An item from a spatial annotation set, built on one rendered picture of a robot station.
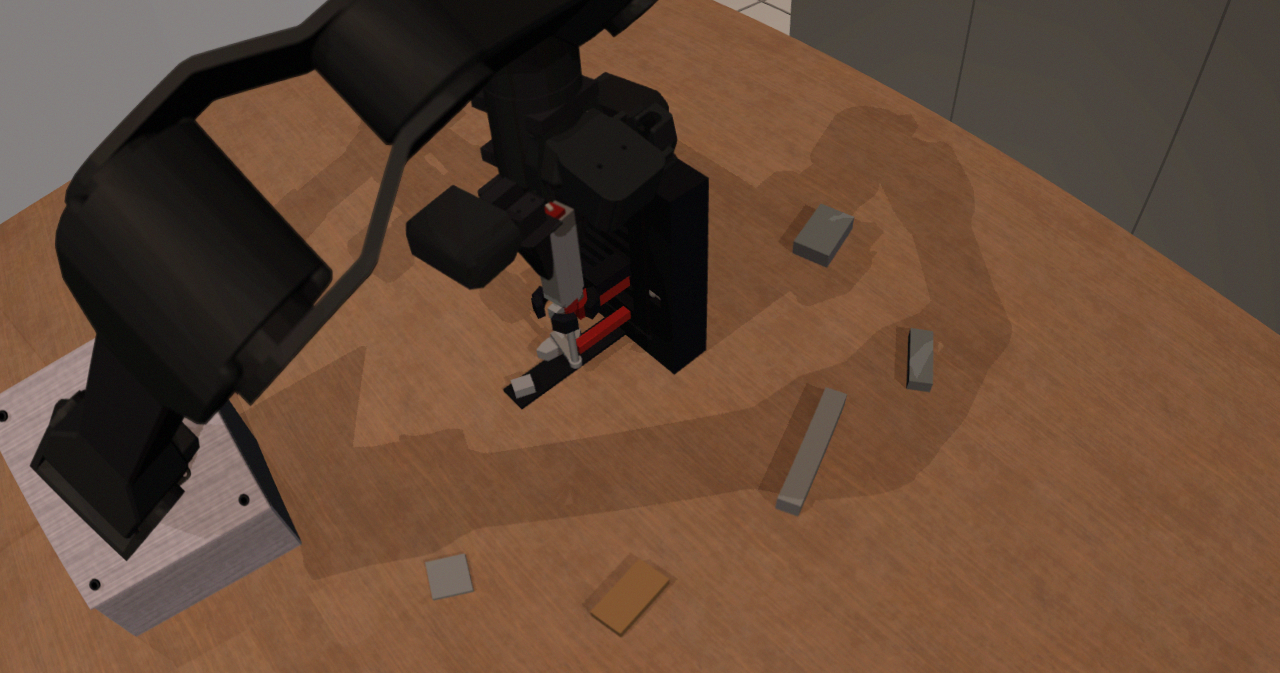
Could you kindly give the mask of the grey rectangular bar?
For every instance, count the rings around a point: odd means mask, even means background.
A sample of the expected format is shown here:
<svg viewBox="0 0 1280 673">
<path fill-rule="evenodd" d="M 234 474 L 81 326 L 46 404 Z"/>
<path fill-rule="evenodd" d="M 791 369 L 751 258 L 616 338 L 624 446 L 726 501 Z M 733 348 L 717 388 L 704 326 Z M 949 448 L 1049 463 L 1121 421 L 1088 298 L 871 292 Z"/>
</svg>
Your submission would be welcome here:
<svg viewBox="0 0 1280 673">
<path fill-rule="evenodd" d="M 792 516 L 800 514 L 836 424 L 838 424 L 846 398 L 845 392 L 835 389 L 823 392 L 803 445 L 797 450 L 794 464 L 780 490 L 776 509 L 788 512 Z"/>
</svg>

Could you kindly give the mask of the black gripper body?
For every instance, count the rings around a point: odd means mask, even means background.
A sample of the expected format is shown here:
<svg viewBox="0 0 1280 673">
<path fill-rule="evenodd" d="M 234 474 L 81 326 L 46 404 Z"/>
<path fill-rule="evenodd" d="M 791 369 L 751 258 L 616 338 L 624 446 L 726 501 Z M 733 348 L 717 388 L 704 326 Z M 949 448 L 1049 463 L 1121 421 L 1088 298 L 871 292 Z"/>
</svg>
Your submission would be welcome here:
<svg viewBox="0 0 1280 673">
<path fill-rule="evenodd" d="M 472 107 L 488 113 L 492 139 L 483 161 L 498 175 L 477 196 L 451 186 L 406 223 L 411 253 L 468 290 L 486 287 L 517 257 L 526 237 L 547 221 L 545 200 L 530 193 L 525 173 L 529 136 L 558 136 L 582 116 L 582 105 L 598 99 L 602 111 L 631 118 L 652 104 L 669 113 L 660 91 L 602 73 L 588 79 L 580 70 L 564 88 L 532 99 L 506 99 L 483 88 Z"/>
</svg>

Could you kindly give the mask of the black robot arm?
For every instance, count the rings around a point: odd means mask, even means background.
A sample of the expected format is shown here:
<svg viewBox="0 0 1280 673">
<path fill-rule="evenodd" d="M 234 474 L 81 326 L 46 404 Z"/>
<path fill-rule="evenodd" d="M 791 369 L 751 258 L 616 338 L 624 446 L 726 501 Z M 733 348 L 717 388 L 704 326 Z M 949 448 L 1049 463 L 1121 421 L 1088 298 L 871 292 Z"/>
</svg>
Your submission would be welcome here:
<svg viewBox="0 0 1280 673">
<path fill-rule="evenodd" d="M 234 392 L 251 407 L 364 284 L 413 154 L 483 88 L 564 88 L 582 44 L 655 3 L 326 0 L 291 29 L 177 64 L 67 187 L 55 248 L 96 336 L 86 389 L 58 400 L 29 467 L 129 560 L 186 493 L 200 441 L 183 418 L 207 424 Z M 392 145 L 362 255 L 323 298 L 332 267 L 195 122 L 311 70 Z M 623 226 L 678 162 L 672 113 L 626 114 L 593 99 L 563 134 L 532 132 L 530 193 L 556 186 L 596 230 Z"/>
</svg>

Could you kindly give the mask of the tan flat rectangular block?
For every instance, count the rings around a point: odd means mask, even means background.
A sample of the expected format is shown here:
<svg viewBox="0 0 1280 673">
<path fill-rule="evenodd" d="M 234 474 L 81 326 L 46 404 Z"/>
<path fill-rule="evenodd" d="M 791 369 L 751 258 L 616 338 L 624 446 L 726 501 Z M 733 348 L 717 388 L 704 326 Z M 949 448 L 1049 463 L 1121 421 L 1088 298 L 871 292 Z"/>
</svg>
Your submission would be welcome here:
<svg viewBox="0 0 1280 673">
<path fill-rule="evenodd" d="M 591 617 L 622 636 L 669 585 L 669 578 L 640 558 L 591 610 Z"/>
</svg>

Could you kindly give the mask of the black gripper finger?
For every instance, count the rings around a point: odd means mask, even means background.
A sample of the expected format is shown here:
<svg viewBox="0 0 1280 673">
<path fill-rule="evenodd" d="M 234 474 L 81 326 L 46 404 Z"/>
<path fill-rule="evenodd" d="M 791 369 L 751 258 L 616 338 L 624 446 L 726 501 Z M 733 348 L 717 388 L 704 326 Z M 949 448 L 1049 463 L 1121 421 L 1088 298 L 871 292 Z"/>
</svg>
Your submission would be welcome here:
<svg viewBox="0 0 1280 673">
<path fill-rule="evenodd" d="M 559 203 L 570 205 L 570 207 L 573 209 L 573 205 L 564 202 L 564 200 L 562 200 L 561 196 L 556 193 L 556 189 L 554 189 L 554 193 L 550 193 L 549 196 L 547 196 L 547 203 L 552 203 L 552 202 L 559 202 Z M 576 219 L 576 226 L 577 226 L 577 241 L 579 241 L 579 252 L 580 252 L 581 244 L 582 244 L 582 239 L 584 239 L 584 235 L 585 235 L 585 232 L 586 232 L 586 228 L 588 228 L 588 219 L 585 216 L 582 216 L 582 214 L 579 212 L 577 209 L 573 209 L 573 211 L 575 211 L 575 219 Z"/>
<path fill-rule="evenodd" d="M 535 269 L 538 275 L 550 280 L 554 276 L 550 234 L 556 232 L 556 228 L 563 225 L 563 223 L 561 219 L 549 216 L 547 212 L 545 216 L 547 221 L 538 226 L 531 235 L 526 237 L 518 248 L 518 253 L 526 260 L 530 267 Z"/>
</svg>

